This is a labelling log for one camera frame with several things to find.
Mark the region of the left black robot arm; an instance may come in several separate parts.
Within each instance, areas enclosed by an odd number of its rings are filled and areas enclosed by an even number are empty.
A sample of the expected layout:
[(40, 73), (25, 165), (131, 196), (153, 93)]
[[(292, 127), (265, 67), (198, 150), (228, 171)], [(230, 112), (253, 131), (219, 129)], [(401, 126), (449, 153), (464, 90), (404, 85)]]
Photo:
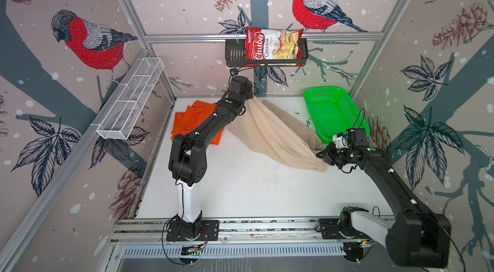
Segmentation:
[(165, 230), (166, 241), (197, 241), (217, 239), (218, 222), (202, 224), (199, 182), (207, 171), (207, 148), (221, 130), (246, 110), (246, 101), (253, 98), (253, 85), (243, 76), (232, 78), (222, 99), (214, 104), (212, 113), (186, 135), (178, 134), (172, 141), (169, 170), (180, 192), (180, 209)]

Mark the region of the orange shorts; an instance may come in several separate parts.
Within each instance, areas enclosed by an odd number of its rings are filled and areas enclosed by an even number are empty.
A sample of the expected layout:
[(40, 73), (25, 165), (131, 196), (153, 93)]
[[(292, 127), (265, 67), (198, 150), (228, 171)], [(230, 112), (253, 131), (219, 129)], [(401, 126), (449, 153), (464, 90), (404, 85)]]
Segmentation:
[(193, 105), (187, 107), (185, 112), (175, 113), (171, 140), (173, 140), (177, 134), (186, 135), (193, 131), (213, 114), (215, 107), (214, 104), (195, 101)]

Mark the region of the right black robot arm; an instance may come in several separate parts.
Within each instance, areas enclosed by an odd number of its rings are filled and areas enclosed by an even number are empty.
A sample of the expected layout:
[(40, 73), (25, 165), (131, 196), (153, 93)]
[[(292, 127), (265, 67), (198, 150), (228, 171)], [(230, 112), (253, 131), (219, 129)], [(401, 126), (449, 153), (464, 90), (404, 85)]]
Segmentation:
[(317, 157), (343, 170), (360, 168), (379, 188), (394, 220), (385, 221), (364, 208), (343, 208), (338, 222), (343, 237), (364, 234), (387, 250), (401, 267), (446, 268), (449, 261), (450, 221), (419, 200), (396, 173), (383, 152), (369, 145), (363, 128), (334, 135)]

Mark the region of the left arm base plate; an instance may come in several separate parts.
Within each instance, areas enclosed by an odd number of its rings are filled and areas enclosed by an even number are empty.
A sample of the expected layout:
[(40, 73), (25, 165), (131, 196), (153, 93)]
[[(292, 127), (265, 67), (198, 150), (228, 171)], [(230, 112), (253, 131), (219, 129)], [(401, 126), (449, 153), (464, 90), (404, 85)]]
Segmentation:
[(217, 241), (219, 234), (219, 221), (196, 220), (188, 223), (182, 219), (171, 219), (165, 228), (167, 242), (206, 242)]

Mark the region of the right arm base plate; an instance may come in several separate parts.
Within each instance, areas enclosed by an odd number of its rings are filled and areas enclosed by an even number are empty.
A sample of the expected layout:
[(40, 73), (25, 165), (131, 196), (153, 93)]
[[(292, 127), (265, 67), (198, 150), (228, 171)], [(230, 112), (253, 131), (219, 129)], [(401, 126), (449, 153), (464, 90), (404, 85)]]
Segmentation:
[(370, 237), (355, 230), (348, 221), (341, 221), (339, 218), (320, 219), (316, 227), (324, 240), (370, 240)]

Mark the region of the beige shorts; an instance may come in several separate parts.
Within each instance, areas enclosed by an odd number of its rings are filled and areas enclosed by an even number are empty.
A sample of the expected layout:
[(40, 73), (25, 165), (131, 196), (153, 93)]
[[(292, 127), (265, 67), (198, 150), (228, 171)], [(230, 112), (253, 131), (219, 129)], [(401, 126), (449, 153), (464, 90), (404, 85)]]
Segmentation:
[(316, 157), (323, 143), (314, 131), (270, 101), (254, 97), (245, 107), (228, 130), (251, 151), (294, 169), (325, 171), (324, 161)]

